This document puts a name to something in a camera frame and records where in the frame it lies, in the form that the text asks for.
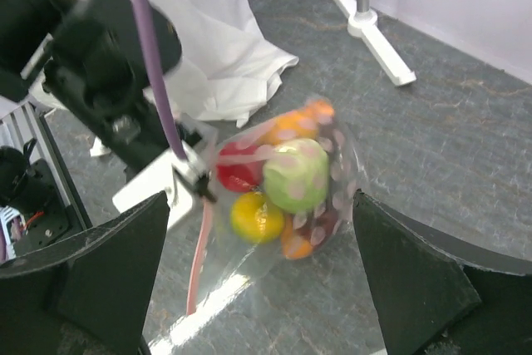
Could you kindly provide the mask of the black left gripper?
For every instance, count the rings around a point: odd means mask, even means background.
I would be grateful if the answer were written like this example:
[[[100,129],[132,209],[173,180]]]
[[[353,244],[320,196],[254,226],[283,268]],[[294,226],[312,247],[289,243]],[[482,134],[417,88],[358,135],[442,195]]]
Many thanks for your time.
[[[200,198],[215,204],[217,202],[217,197],[209,188],[210,169],[205,162],[201,158],[195,156],[194,158],[187,160],[185,164],[186,168],[182,175],[188,188]]]

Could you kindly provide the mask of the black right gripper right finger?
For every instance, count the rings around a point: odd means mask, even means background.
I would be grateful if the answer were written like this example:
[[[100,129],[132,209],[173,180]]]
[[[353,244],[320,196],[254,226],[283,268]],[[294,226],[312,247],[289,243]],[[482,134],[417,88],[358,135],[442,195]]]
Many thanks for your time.
[[[531,263],[357,191],[353,224],[388,354],[529,354]]]

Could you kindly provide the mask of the clear pink-dotted zip bag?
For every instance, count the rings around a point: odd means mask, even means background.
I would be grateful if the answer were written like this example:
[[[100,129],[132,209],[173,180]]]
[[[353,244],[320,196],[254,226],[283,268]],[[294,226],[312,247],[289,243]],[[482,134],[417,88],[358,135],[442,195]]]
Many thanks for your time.
[[[382,345],[352,227],[367,184],[330,100],[214,149],[217,200],[171,226],[145,324],[154,354],[368,354]]]

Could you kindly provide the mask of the red apple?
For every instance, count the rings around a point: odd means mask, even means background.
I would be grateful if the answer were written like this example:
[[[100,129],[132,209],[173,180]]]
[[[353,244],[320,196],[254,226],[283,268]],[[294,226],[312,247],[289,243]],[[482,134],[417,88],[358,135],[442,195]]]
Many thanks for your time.
[[[219,156],[254,155],[259,149],[258,145],[243,148],[239,143],[227,143],[220,151]],[[263,179],[263,162],[238,162],[236,164],[216,164],[217,178],[227,190],[235,193],[244,193],[260,185]]]

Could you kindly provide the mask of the green cabbage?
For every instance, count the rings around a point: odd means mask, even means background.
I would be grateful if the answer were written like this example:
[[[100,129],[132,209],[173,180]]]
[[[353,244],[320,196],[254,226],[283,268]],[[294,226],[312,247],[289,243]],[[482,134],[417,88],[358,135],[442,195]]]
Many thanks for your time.
[[[328,153],[317,141],[286,141],[273,148],[263,166],[264,193],[290,214],[309,212],[328,194],[328,173]]]

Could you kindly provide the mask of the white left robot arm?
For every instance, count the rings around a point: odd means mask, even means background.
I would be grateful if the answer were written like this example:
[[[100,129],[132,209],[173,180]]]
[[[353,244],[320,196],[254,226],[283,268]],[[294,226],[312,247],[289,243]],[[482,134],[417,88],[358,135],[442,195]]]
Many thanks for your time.
[[[21,101],[38,77],[132,171],[167,150],[131,0],[1,0],[1,93]]]

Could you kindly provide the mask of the orange citrus fruit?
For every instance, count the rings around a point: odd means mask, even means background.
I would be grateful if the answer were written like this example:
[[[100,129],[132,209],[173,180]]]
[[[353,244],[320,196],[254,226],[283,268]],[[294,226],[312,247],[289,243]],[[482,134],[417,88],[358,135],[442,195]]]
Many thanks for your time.
[[[317,135],[317,122],[308,111],[289,111],[268,122],[265,132],[259,138],[259,144],[279,145],[292,139],[314,139]]]

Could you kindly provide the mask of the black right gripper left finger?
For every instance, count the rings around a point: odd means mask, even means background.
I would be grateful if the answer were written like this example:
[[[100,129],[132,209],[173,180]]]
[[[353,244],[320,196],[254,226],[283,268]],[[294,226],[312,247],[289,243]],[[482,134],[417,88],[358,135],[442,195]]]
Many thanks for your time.
[[[1,266],[3,354],[137,354],[165,242],[164,192]]]

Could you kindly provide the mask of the green-yellow mango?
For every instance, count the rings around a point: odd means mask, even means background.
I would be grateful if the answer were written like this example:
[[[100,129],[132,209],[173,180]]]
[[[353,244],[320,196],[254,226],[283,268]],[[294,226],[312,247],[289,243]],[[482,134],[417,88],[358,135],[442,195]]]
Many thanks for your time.
[[[242,194],[232,205],[230,223],[234,232],[252,244],[275,240],[284,230],[283,211],[262,192]]]

